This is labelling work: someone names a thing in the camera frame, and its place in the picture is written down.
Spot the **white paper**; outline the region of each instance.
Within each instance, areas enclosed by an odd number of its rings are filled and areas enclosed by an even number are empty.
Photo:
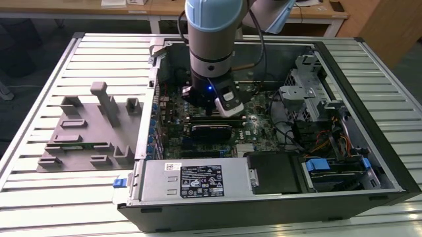
[[[102,8],[125,8],[126,0],[102,0]]]
[[[318,5],[321,4],[320,0],[306,0],[306,1],[302,1],[302,2],[297,2],[296,3],[296,7],[298,6],[314,6],[314,5]]]

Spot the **slotted metal surface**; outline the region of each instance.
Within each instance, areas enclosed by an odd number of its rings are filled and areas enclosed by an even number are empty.
[[[380,62],[374,62],[365,45],[353,39],[267,38],[326,43],[414,179],[422,184],[421,109],[397,79]],[[417,223],[422,219],[422,196],[398,205],[374,208],[344,221],[145,234],[111,202],[111,183],[130,170],[36,173],[38,160],[62,115],[58,105],[66,95],[79,95],[83,103],[98,102],[90,94],[90,85],[98,80],[107,82],[107,92],[115,95],[117,102],[125,102],[129,97],[143,101],[149,95],[151,39],[151,35],[139,34],[86,34],[83,39],[73,40],[69,54],[42,92],[46,100],[40,98],[42,103],[26,120],[28,127],[22,128],[11,144],[14,148],[7,152],[11,159],[2,159],[3,165],[10,161],[0,179],[3,237],[422,235],[422,226]]]

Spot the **power supply label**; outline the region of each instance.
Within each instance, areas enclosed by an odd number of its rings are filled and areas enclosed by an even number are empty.
[[[181,167],[181,196],[183,198],[223,197],[222,166]]]

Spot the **blue latch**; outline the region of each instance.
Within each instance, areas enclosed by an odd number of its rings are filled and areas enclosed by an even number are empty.
[[[326,159],[316,158],[316,159],[310,159],[306,162],[306,168],[309,169],[309,171],[322,170],[322,169],[330,169],[330,165]]]
[[[125,179],[115,179],[115,181],[113,183],[113,187],[115,189],[126,188],[126,183],[127,183],[127,178],[125,178]]]
[[[364,163],[365,169],[369,169],[370,168],[370,160],[368,158],[362,158],[362,163]]]

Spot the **floor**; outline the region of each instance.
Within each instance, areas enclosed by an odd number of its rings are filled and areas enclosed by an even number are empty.
[[[151,33],[149,22],[137,20],[66,20],[63,29],[58,27],[54,20],[35,19],[34,23],[44,42],[44,45],[39,49],[30,51],[31,58],[38,65],[36,71],[31,75],[18,79],[11,79],[0,71],[2,82],[11,87],[10,90],[15,94],[12,101],[0,100],[0,157],[26,119],[74,32]],[[175,34],[178,32],[174,22],[163,21],[161,24],[163,34]],[[422,44],[417,43],[393,72],[422,103],[421,65]]]

